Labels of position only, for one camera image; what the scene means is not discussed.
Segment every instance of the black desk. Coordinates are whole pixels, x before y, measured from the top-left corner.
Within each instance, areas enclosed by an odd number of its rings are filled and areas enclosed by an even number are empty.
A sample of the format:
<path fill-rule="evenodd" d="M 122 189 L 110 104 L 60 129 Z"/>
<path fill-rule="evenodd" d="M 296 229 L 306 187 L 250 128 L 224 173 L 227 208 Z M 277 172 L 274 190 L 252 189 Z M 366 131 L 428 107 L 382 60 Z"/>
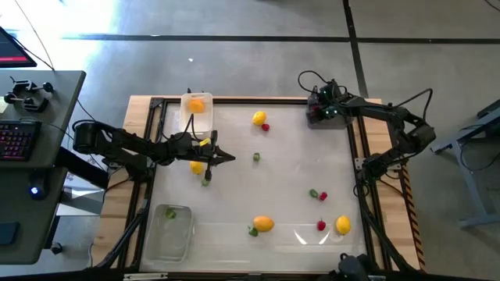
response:
<path fill-rule="evenodd" d="M 32 80 L 38 86 L 50 82 L 55 93 L 39 91 L 49 104 L 42 113 L 25 111 L 21 105 L 9 105 L 0 119 L 30 116 L 66 130 L 80 89 L 83 71 L 26 71 L 0 70 L 0 96 L 12 90 L 12 76 L 16 80 Z M 0 264 L 33 264 L 40 257 L 57 227 L 55 210 L 63 189 L 67 172 L 81 176 L 99 187 L 107 187 L 107 173 L 86 163 L 65 148 L 61 148 L 64 132 L 46 124 L 28 162 L 0 162 L 0 222 L 19 222 L 16 242 L 0 246 Z M 47 169 L 49 193 L 42 201 L 34 201 L 28 194 L 29 175 L 33 169 Z"/>
<path fill-rule="evenodd" d="M 37 86 L 44 82 L 52 83 L 54 94 L 39 91 L 33 98 L 35 101 L 43 94 L 49 104 L 41 113 L 27 112 L 20 103 L 9 105 L 0 114 L 2 119 L 19 120 L 21 117 L 34 117 L 65 130 L 70 122 L 78 95 L 85 80 L 83 71 L 37 71 L 37 70 L 0 70 L 0 96 L 13 88 L 12 76 L 15 80 L 31 80 Z M 0 162 L 0 169 L 14 168 L 50 168 L 54 164 L 63 141 L 64 132 L 53 126 L 42 125 L 40 136 L 28 162 Z"/>

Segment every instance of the wooden table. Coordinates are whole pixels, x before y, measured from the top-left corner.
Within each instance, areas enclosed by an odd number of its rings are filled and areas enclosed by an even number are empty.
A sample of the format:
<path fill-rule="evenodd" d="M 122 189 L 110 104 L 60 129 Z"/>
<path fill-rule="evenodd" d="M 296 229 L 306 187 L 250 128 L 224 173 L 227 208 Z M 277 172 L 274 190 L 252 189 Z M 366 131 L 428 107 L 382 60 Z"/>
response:
<path fill-rule="evenodd" d="M 123 123 L 123 128 L 130 133 L 136 133 L 142 136 L 145 131 L 146 119 L 148 116 L 149 104 L 151 98 L 175 98 L 173 96 L 131 96 L 127 114 Z M 216 97 L 216 98 L 234 98 L 234 97 Z M 303 100 L 305 98 L 297 97 L 292 99 Z M 371 102 L 381 103 L 380 99 L 368 99 Z M 159 112 L 154 118 L 153 128 L 157 125 L 159 120 Z M 366 136 L 371 153 L 384 152 L 391 145 L 391 138 L 388 132 L 388 127 L 385 122 L 364 118 L 366 128 Z M 356 149 L 358 155 L 363 155 L 361 144 L 361 137 L 358 123 L 353 123 Z M 152 130 L 152 139 L 155 139 L 155 130 Z M 392 243 L 396 246 L 400 254 L 404 256 L 406 261 L 416 269 L 426 270 L 425 262 L 423 259 L 422 246 L 420 242 L 420 234 L 418 230 L 418 223 L 415 214 L 414 202 L 411 193 L 411 186 L 409 184 L 408 171 L 405 166 L 402 167 L 401 180 L 393 180 L 386 176 L 382 180 L 402 190 L 402 183 L 405 185 L 405 199 L 393 190 L 391 187 L 382 182 L 377 181 L 378 197 L 380 201 L 380 209 L 382 218 L 384 220 L 384 228 L 387 236 L 391 239 Z M 119 170 L 113 174 L 109 185 L 113 185 L 127 178 L 127 172 L 124 169 Z M 112 249 L 123 233 L 126 223 L 127 212 L 129 209 L 130 197 L 132 193 L 132 182 L 122 183 L 119 186 L 110 190 L 106 196 L 101 213 L 101 222 L 98 232 L 94 239 L 94 246 L 92 248 L 92 257 L 95 263 L 101 261 L 105 255 Z M 137 208 L 141 206 L 141 199 L 144 197 L 145 185 L 141 187 L 139 194 L 139 202 Z M 375 255 L 378 265 L 382 265 L 382 254 L 380 251 L 380 244 L 377 236 L 372 231 L 373 245 L 375 247 Z M 128 255 L 126 266 L 130 265 L 132 257 L 134 256 L 134 249 L 137 240 L 136 233 L 131 237 L 128 247 Z"/>

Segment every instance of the white tabletop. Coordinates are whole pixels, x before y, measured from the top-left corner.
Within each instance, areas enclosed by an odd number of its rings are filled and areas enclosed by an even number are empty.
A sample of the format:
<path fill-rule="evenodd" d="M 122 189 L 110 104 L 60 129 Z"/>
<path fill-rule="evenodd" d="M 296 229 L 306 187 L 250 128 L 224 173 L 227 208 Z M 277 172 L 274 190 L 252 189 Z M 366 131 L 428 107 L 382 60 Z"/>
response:
<path fill-rule="evenodd" d="M 179 109 L 168 105 L 167 136 L 180 131 Z M 269 132 L 252 124 L 259 110 L 267 114 Z M 183 262 L 151 261 L 145 253 L 141 271 L 329 272 L 341 253 L 366 253 L 346 130 L 309 129 L 302 105 L 215 105 L 213 116 L 217 144 L 236 160 L 213 168 L 208 187 L 189 162 L 157 168 L 148 231 L 156 206 L 170 204 L 191 208 L 194 232 Z M 254 152 L 260 162 L 253 162 Z M 311 188 L 328 198 L 311 198 Z M 252 237 L 247 226 L 257 215 L 276 225 Z M 345 236 L 333 226 L 340 215 L 351 219 Z M 316 230 L 320 219 L 327 223 L 323 232 Z"/>

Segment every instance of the gray floor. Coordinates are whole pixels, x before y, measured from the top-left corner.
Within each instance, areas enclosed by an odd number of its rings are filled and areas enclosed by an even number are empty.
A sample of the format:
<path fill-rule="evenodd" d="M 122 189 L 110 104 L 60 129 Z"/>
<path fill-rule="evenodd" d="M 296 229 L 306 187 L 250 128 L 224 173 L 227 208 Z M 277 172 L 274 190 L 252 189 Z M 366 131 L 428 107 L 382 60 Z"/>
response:
<path fill-rule="evenodd" d="M 121 126 L 132 94 L 183 94 L 187 87 L 218 95 L 299 96 L 297 74 L 314 69 L 358 94 L 346 43 L 70 41 L 63 33 L 347 36 L 339 0 L 19 1 L 44 38 L 57 69 L 84 69 L 80 100 L 97 119 Z M 362 37 L 500 37 L 500 12 L 482 0 L 351 0 Z M 45 57 L 17 6 L 0 3 L 0 25 Z M 473 122 L 500 97 L 500 45 L 361 44 L 370 97 L 403 101 L 434 89 L 428 121 L 439 140 Z M 39 69 L 47 69 L 40 64 Z M 306 84 L 317 84 L 307 77 Z M 420 114 L 424 99 L 408 104 Z M 77 109 L 73 120 L 85 118 Z M 490 154 L 498 151 L 487 146 Z M 471 147 L 471 165 L 490 156 Z M 500 279 L 500 226 L 460 230 L 474 214 L 452 157 L 424 152 L 409 163 L 430 272 Z M 498 163 L 480 174 L 498 186 Z M 500 192 L 492 191 L 495 200 Z M 68 251 L 44 253 L 31 266 L 1 266 L 0 276 L 83 269 L 97 218 L 64 218 L 56 234 Z"/>

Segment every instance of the computer keyboard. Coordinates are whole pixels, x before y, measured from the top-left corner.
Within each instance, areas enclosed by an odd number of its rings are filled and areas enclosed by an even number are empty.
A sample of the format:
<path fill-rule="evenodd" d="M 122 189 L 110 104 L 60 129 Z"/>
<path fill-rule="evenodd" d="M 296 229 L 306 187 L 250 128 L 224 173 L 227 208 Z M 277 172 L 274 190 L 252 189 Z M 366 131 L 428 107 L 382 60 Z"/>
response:
<path fill-rule="evenodd" d="M 0 120 L 0 161 L 28 161 L 41 123 Z"/>

